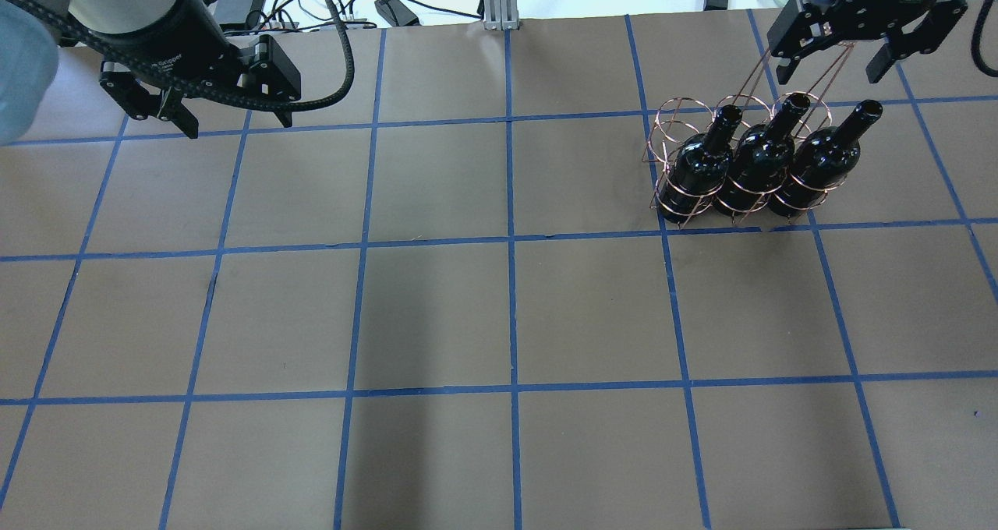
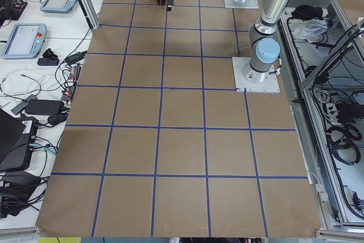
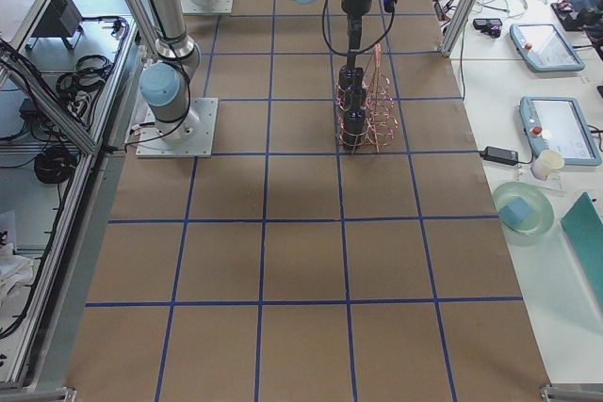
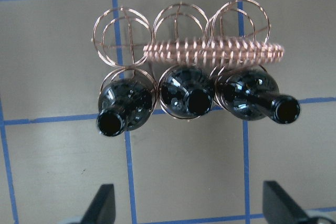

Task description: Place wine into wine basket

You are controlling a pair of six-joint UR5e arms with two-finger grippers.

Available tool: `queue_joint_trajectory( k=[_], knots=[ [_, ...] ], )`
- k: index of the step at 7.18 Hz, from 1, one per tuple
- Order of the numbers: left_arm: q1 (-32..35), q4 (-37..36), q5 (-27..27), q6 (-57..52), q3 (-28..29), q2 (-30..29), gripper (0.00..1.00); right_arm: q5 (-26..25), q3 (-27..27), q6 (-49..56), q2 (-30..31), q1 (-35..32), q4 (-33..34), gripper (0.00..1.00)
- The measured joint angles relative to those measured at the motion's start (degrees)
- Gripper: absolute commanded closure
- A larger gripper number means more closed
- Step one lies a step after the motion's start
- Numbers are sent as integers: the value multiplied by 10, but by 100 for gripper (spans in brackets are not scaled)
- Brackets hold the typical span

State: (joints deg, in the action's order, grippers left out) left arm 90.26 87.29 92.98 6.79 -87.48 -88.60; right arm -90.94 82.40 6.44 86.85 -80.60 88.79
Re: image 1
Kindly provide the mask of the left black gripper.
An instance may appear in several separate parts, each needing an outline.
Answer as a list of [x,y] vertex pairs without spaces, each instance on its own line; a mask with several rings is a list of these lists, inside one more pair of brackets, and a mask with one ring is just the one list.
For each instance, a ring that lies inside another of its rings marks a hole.
[[[107,55],[102,90],[128,115],[170,122],[186,138],[199,138],[199,121],[184,105],[210,92],[210,100],[242,106],[247,97],[289,104],[302,96],[302,76],[271,35],[234,46],[202,0],[86,0],[86,28],[138,69]],[[234,94],[238,88],[241,94]]]

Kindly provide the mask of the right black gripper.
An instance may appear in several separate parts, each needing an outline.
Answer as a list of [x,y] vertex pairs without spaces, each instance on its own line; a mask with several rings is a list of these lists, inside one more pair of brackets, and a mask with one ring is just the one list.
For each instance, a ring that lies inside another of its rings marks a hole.
[[966,0],[787,0],[767,31],[767,51],[777,82],[787,85],[803,58],[885,36],[867,65],[867,79],[879,83],[895,62],[934,53],[967,10]]

